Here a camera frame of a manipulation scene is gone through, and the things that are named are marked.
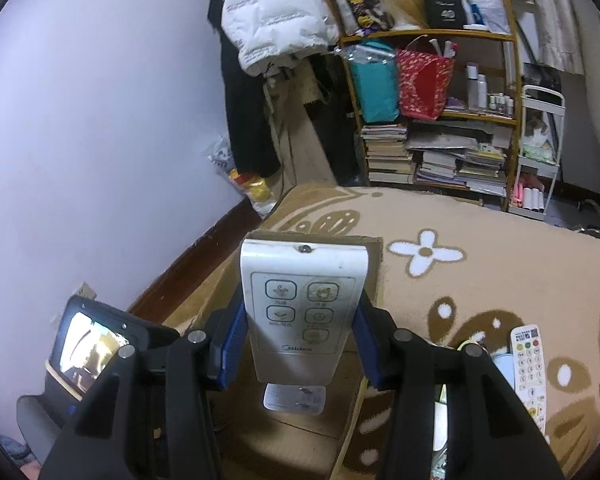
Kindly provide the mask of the white TV remote control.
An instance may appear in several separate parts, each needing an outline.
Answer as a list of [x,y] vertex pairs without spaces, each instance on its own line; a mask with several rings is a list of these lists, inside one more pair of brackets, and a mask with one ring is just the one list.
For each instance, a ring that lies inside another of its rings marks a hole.
[[539,326],[513,328],[509,343],[514,356],[514,389],[536,426],[545,434],[547,378]]

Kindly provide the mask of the brown cardboard box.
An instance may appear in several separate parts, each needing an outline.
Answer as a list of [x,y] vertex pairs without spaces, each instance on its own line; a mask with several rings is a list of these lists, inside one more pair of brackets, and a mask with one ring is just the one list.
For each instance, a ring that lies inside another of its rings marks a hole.
[[246,302],[237,373],[210,396],[223,478],[332,478],[363,382],[352,311],[381,261],[377,236],[254,232],[168,317],[198,328]]

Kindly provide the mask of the white power adapter plug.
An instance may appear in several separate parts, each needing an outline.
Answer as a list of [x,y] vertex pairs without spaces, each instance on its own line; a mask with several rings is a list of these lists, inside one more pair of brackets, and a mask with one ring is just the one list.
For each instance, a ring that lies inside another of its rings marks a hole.
[[263,406],[272,412],[311,415],[322,414],[326,403],[324,386],[267,384]]

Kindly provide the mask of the white Midea fan remote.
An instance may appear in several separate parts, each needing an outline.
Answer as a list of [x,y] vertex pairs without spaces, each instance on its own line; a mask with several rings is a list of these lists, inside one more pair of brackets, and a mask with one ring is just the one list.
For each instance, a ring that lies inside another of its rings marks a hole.
[[240,279],[259,382],[332,382],[369,263],[363,245],[242,242]]

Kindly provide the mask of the left gripper display unit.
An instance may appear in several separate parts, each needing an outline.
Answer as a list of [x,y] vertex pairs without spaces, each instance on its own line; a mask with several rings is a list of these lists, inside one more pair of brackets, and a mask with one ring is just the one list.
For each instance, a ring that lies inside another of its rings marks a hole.
[[174,328],[74,295],[62,314],[45,368],[79,401],[120,348],[130,344],[146,351],[167,346],[179,336]]

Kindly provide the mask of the beige brown floral rug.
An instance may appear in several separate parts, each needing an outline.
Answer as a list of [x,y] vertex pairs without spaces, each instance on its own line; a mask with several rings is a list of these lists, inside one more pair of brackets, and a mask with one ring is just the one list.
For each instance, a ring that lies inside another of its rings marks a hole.
[[[360,304],[443,348],[478,344],[514,391],[513,328],[539,326],[545,438],[562,478],[600,479],[600,240],[541,222],[395,188],[304,184],[264,220],[232,214],[211,271],[254,232],[377,236],[376,294]],[[331,479],[382,479],[394,394],[365,377]],[[446,390],[434,394],[434,466],[446,465]]]

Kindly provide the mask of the plastic bag with toys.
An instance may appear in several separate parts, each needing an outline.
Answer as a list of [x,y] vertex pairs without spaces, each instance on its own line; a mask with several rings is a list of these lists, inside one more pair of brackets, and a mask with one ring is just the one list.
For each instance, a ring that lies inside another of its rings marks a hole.
[[262,218],[267,217],[276,205],[276,198],[266,181],[257,174],[245,174],[237,169],[230,140],[219,136],[207,151],[215,171],[238,192],[245,195],[252,209]]

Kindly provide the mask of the pile of books right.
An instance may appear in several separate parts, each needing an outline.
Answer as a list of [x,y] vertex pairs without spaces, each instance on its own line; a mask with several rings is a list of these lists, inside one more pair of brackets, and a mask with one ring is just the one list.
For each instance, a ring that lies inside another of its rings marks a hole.
[[405,141],[415,162],[412,182],[502,200],[512,133],[509,126],[483,120],[414,120]]

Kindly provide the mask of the stack of books left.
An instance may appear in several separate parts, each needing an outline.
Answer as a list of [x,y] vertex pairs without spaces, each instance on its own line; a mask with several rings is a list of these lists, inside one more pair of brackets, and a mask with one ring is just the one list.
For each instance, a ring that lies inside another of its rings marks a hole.
[[365,125],[360,132],[367,179],[373,184],[409,185],[416,164],[406,148],[407,125]]

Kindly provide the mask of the black hanging garment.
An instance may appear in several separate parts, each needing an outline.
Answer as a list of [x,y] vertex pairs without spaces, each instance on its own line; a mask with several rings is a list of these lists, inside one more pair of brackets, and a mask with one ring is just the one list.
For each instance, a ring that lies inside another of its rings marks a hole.
[[222,10],[223,0],[209,0],[208,22],[220,37],[226,122],[234,162],[241,174],[272,177],[280,169],[280,161],[265,114],[264,81],[242,70],[238,49],[222,29]]

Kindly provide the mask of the white rolling cart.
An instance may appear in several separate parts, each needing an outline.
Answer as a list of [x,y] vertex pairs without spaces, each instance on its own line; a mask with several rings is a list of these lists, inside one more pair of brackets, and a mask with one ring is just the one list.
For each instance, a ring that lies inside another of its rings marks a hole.
[[508,211],[544,221],[560,174],[566,101],[556,90],[525,84],[520,104],[520,133]]

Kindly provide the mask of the wooden bookshelf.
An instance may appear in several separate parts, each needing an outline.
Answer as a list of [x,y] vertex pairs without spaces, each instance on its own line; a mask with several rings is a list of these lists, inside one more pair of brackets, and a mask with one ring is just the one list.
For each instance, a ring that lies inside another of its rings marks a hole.
[[390,29],[340,39],[362,177],[506,209],[521,129],[510,0],[387,0]]

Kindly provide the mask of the red gift bag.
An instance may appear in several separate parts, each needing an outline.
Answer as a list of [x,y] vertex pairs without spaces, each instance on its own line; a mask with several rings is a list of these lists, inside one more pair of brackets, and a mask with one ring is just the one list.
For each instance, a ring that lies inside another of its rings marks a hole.
[[436,120],[445,108],[454,58],[438,55],[428,36],[420,35],[398,50],[396,64],[400,114]]

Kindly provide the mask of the white puffer jacket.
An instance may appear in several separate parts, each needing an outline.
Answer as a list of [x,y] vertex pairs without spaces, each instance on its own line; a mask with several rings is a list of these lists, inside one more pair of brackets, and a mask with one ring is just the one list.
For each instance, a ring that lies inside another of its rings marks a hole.
[[240,67],[253,77],[293,68],[339,39],[326,0],[223,0],[221,25]]

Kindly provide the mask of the black box with 40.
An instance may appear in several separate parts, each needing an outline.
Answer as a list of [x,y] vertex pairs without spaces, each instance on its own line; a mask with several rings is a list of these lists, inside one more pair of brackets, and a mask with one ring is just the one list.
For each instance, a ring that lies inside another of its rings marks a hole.
[[434,29],[463,29],[466,13],[462,0],[424,0],[427,24]]

